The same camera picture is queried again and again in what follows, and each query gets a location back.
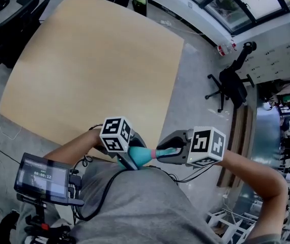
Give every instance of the small display screen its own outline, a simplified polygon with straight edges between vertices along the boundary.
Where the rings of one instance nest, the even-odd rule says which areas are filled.
[[[16,184],[21,187],[28,186],[31,190],[41,194],[65,197],[67,173],[67,169],[48,166],[25,158]]]

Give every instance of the black office chair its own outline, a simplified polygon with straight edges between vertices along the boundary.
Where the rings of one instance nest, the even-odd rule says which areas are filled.
[[[242,67],[246,57],[255,51],[256,48],[257,45],[255,42],[245,43],[238,59],[234,60],[231,66],[220,72],[219,79],[221,83],[212,74],[207,76],[209,79],[212,78],[214,80],[219,90],[210,95],[206,95],[205,99],[221,94],[221,108],[217,110],[219,113],[222,112],[224,107],[224,97],[226,100],[231,99],[236,109],[246,102],[247,90],[243,82],[250,82],[252,87],[255,85],[249,74],[247,74],[246,79],[240,79],[236,71]]]
[[[39,18],[49,1],[38,6],[39,0],[17,0],[22,7],[0,23],[0,64],[10,69],[15,66],[25,45],[40,26]]]

